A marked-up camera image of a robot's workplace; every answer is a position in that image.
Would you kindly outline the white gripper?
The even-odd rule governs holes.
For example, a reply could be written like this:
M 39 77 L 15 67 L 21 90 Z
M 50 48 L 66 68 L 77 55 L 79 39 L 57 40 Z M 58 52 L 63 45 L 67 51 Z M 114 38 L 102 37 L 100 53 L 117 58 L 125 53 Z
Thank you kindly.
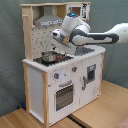
M 68 37 L 64 37 L 59 29 L 55 29 L 50 35 L 50 42 L 55 46 L 68 54 L 74 54 L 76 51 L 76 47 L 69 42 Z

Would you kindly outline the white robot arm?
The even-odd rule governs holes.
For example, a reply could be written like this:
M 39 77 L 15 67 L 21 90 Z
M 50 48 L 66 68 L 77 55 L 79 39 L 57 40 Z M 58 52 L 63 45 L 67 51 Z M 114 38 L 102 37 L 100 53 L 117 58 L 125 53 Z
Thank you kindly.
M 50 42 L 68 54 L 78 47 L 94 44 L 128 43 L 128 23 L 120 23 L 106 32 L 94 33 L 76 13 L 68 13 L 60 29 L 50 35 Z

